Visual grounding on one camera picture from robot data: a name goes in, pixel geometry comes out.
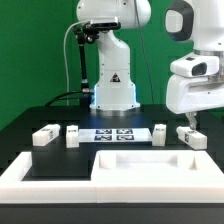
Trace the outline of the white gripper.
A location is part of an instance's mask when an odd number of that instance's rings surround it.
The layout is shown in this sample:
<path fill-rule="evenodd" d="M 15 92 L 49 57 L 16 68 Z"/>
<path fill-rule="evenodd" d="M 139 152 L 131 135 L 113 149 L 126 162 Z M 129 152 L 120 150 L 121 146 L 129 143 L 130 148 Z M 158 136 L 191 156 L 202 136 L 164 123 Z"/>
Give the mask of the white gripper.
<path fill-rule="evenodd" d="M 197 111 L 224 107 L 224 54 L 190 53 L 170 65 L 166 106 L 186 113 L 189 127 L 197 128 Z"/>

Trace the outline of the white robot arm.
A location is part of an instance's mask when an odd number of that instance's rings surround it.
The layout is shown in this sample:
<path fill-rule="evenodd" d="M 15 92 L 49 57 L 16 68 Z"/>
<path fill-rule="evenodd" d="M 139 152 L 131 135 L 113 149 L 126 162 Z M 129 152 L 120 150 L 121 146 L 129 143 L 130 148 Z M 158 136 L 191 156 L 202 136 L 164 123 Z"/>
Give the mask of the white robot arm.
<path fill-rule="evenodd" d="M 130 79 L 130 49 L 114 31 L 146 25 L 148 0 L 80 0 L 76 15 L 86 40 L 98 45 L 99 81 L 91 110 L 115 115 L 139 108 Z M 174 41 L 193 43 L 190 54 L 170 65 L 166 106 L 185 114 L 195 129 L 198 111 L 224 107 L 224 0 L 173 0 L 165 28 Z"/>

